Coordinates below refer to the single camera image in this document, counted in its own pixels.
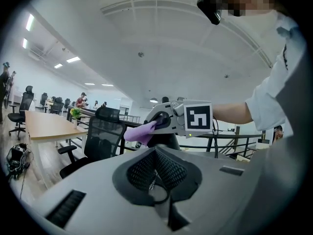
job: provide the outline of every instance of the vase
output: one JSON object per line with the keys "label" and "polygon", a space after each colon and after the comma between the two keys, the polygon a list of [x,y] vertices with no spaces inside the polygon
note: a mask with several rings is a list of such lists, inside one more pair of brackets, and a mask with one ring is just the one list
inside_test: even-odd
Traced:
{"label": "vase", "polygon": [[74,119],[74,129],[77,129],[77,119]]}

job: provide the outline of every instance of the white shirt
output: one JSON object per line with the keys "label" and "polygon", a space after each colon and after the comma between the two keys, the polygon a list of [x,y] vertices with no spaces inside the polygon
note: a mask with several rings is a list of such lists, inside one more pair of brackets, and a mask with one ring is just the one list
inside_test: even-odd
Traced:
{"label": "white shirt", "polygon": [[303,36],[298,34],[300,30],[296,22],[280,13],[277,14],[276,30],[286,39],[285,57],[288,69],[285,66],[282,50],[276,58],[270,76],[254,89],[252,97],[247,99],[246,103],[258,131],[285,123],[284,137],[288,137],[293,135],[292,128],[283,109],[276,101],[276,96],[297,68],[307,46]]}

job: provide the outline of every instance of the red shirt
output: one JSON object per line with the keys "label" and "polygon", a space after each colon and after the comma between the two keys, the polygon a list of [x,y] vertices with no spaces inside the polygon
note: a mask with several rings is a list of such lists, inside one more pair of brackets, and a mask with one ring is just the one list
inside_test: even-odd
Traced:
{"label": "red shirt", "polygon": [[82,107],[83,107],[82,105],[78,106],[77,104],[82,104],[83,102],[85,102],[84,99],[81,98],[81,97],[79,97],[79,98],[76,100],[76,107],[82,108]]}

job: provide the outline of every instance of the person in red shirt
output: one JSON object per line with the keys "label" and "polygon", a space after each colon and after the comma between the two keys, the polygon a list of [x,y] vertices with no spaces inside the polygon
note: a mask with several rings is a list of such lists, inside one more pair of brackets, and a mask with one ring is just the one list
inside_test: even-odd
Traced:
{"label": "person in red shirt", "polygon": [[76,107],[83,108],[85,106],[84,97],[87,96],[86,93],[82,92],[80,97],[76,100]]}

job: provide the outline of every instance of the chair seat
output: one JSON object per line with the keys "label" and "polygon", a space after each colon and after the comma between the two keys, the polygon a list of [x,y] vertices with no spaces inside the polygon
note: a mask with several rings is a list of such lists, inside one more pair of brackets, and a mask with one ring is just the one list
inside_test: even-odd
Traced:
{"label": "chair seat", "polygon": [[8,118],[15,123],[25,122],[25,117],[20,113],[9,113]]}
{"label": "chair seat", "polygon": [[77,149],[77,146],[69,145],[69,146],[64,146],[64,147],[58,149],[58,152],[59,152],[59,154],[64,154],[64,153],[68,153],[69,151],[72,151],[75,149]]}
{"label": "chair seat", "polygon": [[72,174],[73,172],[75,172],[76,170],[78,170],[79,168],[85,166],[85,165],[88,165],[90,163],[92,163],[93,161],[89,158],[82,158],[82,159],[79,159],[77,160],[76,162],[66,166],[65,168],[63,168],[61,171],[60,171],[60,176],[61,178],[65,178],[67,177],[68,175]]}

